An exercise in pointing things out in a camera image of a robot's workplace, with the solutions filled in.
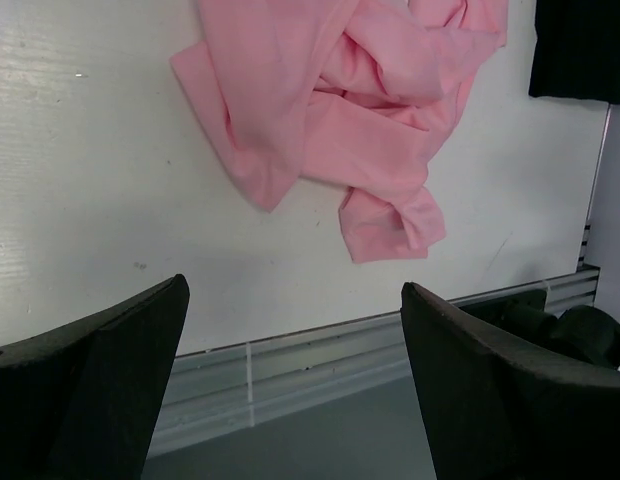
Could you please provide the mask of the black folded t-shirt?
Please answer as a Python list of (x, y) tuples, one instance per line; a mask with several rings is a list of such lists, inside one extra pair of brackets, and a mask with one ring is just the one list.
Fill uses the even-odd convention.
[(538, 0), (528, 93), (620, 105), (620, 0)]

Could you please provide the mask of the aluminium table edge rail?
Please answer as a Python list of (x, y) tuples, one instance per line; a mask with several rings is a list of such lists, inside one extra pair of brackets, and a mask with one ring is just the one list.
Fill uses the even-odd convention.
[(359, 317), (318, 293), (302, 294), (283, 316), (254, 333), (233, 302), (224, 304), (236, 342), (218, 342), (212, 292), (192, 287), (181, 344), (148, 455), (157, 457), (404, 378), (401, 288)]

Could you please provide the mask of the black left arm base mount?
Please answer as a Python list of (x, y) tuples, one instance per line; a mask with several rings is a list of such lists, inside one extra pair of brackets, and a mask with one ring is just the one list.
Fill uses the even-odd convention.
[(466, 313), (530, 343), (589, 364), (620, 371), (620, 323), (604, 311), (576, 305), (553, 314), (541, 289), (461, 306)]

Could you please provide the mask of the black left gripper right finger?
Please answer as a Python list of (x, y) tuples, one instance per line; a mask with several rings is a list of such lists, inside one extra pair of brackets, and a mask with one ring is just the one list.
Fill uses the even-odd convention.
[(440, 479), (620, 479), (620, 371), (530, 343), (424, 287), (401, 322)]

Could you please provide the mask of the pink t-shirt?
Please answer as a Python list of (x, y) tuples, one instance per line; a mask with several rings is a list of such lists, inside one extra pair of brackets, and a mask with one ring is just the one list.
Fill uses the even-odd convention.
[(423, 258), (443, 239), (429, 161), (479, 68), (507, 39), (504, 1), (202, 1), (204, 37), (171, 66), (220, 162), (274, 209), (300, 178), (342, 185), (352, 260)]

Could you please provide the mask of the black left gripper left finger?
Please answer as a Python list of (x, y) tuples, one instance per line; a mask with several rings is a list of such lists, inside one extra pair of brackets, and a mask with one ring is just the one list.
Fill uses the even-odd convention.
[(138, 479), (189, 304), (178, 274), (0, 347), (0, 479)]

